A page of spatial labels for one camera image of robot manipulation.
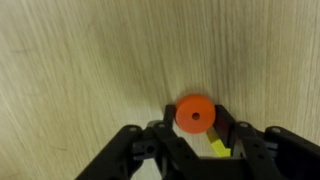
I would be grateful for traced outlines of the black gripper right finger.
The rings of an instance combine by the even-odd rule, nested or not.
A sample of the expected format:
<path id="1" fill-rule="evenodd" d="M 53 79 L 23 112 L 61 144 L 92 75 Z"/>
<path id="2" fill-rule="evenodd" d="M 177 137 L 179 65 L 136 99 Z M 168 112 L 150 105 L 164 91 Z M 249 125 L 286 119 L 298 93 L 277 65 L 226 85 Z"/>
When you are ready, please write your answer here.
<path id="1" fill-rule="evenodd" d="M 223 105 L 216 105 L 216 119 L 214 128 L 225 147 L 232 147 L 234 143 L 234 125 L 236 120 Z"/>

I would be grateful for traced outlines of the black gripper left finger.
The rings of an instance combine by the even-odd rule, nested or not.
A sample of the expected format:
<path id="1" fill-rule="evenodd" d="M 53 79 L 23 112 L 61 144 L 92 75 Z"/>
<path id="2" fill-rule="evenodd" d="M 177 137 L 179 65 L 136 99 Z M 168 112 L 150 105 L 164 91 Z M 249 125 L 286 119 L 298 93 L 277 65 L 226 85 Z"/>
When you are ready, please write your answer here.
<path id="1" fill-rule="evenodd" d="M 173 128 L 173 123 L 175 120 L 176 107 L 173 104 L 168 104 L 165 106 L 163 122 L 169 127 Z"/>

